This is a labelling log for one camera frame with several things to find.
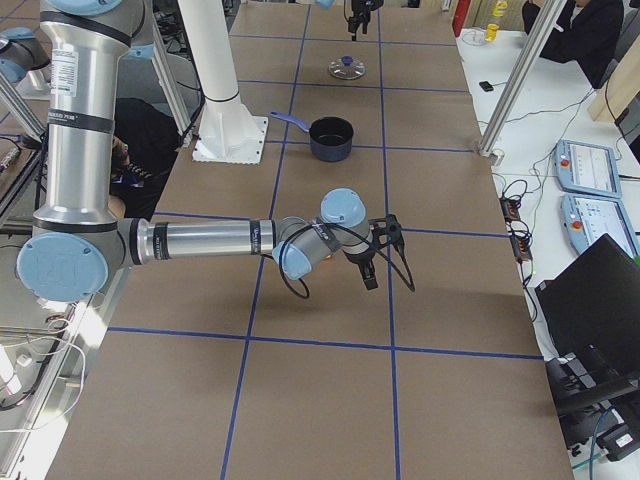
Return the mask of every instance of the person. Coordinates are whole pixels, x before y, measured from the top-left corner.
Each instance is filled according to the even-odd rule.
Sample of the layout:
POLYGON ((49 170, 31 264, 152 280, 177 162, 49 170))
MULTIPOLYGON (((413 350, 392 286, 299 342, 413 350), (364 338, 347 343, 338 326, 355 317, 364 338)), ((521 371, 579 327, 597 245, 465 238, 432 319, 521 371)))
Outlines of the person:
POLYGON ((109 194, 124 202, 125 217, 151 220, 180 140, 171 117, 143 100, 117 99, 109 194))
MULTIPOLYGON (((528 0, 522 6, 527 34, 543 4, 544 0, 528 0)), ((622 0, 567 0, 540 55, 559 63, 577 60, 593 88, 600 88, 623 17, 622 0)))

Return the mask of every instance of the white cable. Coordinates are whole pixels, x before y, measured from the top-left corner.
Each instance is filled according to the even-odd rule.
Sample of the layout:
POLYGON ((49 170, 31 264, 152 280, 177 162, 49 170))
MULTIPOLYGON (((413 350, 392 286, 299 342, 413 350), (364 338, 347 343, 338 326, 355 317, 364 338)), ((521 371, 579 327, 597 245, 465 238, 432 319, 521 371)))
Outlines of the white cable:
MULTIPOLYGON (((74 345, 73 343, 67 341, 67 340, 61 340, 57 337, 38 337, 36 339, 34 339, 33 341, 31 340, 27 340, 26 342, 22 342, 22 343, 14 343, 12 345, 5 345, 5 348, 12 348, 12 347, 17 347, 20 345, 27 345, 27 344, 31 344, 40 340, 52 340, 55 342, 61 342, 63 344, 65 344, 66 347, 71 347, 74 348, 75 350, 78 351, 78 353, 80 354, 80 357, 82 358, 82 369, 80 372, 80 386, 78 388, 78 395, 76 395, 76 398, 73 400, 73 402, 71 403, 71 405, 61 414, 57 415, 56 417, 52 418, 51 420, 49 420, 48 422, 46 422, 43 425, 40 425, 38 427, 32 427, 32 428, 13 428, 13 429, 9 429, 9 430, 0 430, 0 433, 28 433, 28 432, 36 432, 38 430, 42 430, 43 428, 48 427, 49 425, 51 425, 52 423, 56 422, 57 420, 59 420, 60 418, 64 417, 67 413, 69 413, 71 410, 73 410, 73 408, 78 404, 78 402, 80 401, 80 397, 82 396, 82 392, 84 390, 84 377, 85 377, 85 372, 86 372, 86 366, 87 366, 87 357, 85 355, 85 353, 82 351, 82 349, 80 347, 78 347, 77 345, 74 345)), ((56 355, 58 353, 61 352, 66 352, 66 348, 64 349, 60 349, 60 350, 55 350, 53 352, 49 352, 49 353, 41 353, 41 352, 35 352, 36 355, 42 355, 42 356, 51 356, 51 355, 56 355)))

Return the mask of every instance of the table surface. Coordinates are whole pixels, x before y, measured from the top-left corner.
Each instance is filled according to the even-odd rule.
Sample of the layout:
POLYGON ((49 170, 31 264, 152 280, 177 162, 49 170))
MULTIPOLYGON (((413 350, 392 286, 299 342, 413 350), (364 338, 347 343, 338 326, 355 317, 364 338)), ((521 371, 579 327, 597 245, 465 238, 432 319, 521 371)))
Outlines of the table surface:
POLYGON ((341 255, 308 301, 255 257, 134 269, 48 478, 572 478, 450 17, 346 30, 341 8, 250 3, 230 39, 254 115, 345 117, 350 157, 272 120, 260 165, 183 150, 155 221, 311 218, 349 186, 398 215, 416 293, 380 262, 367 292, 341 255), (328 75, 345 54, 362 79, 328 75))
MULTIPOLYGON (((510 31, 500 31, 494 43, 483 43, 480 33, 475 30, 463 30, 458 38, 458 48, 481 130, 486 127, 484 122, 491 117, 504 85, 496 86, 494 92, 486 93, 478 83, 483 80, 491 83, 506 82, 525 41, 523 32, 510 31)), ((595 92, 577 62, 558 64, 538 59, 508 116, 510 121, 496 142, 496 147, 505 151, 503 162, 492 168, 496 174, 494 182, 498 195, 505 185, 516 180, 526 181, 529 190, 536 189, 540 183, 531 172, 535 162, 539 162, 537 168, 542 172, 543 189, 526 194, 520 209, 522 219, 533 229, 533 264, 527 264, 524 268, 525 274, 533 274, 530 282, 532 287, 555 278, 578 256, 563 226, 560 204, 565 192, 560 187, 553 163, 547 171, 548 161, 540 161, 545 159, 558 140, 563 138, 611 147, 618 157, 616 166, 619 173, 640 177, 640 164, 621 138, 618 129, 612 123, 594 122, 591 119, 587 109, 594 98, 595 92), (551 112, 520 119, 530 112, 546 110, 551 112)), ((638 231, 640 183, 622 179, 621 184, 625 209, 634 230, 638 231)), ((508 193, 522 193, 523 185, 522 182, 514 185, 508 193)), ((545 358, 552 358, 557 352, 553 348, 543 317, 539 316, 535 323, 540 349, 545 358)), ((577 464, 584 458, 575 459, 573 463, 577 464)), ((603 480, 637 478, 639 472, 640 452, 636 452, 624 461, 600 464, 597 477, 603 480)), ((587 479, 587 469, 576 471, 575 478, 587 479)))

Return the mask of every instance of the yellow bottle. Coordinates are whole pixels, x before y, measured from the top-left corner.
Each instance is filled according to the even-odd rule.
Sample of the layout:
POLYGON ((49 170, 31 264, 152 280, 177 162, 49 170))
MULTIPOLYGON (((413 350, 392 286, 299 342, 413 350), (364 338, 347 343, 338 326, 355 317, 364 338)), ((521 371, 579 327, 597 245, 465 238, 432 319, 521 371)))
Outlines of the yellow bottle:
POLYGON ((498 30, 500 30, 500 19, 504 17, 508 6, 507 0, 498 0, 493 6, 491 19, 489 20, 489 24, 487 25, 487 30, 484 35, 484 39, 487 42, 493 42, 496 39, 498 30))

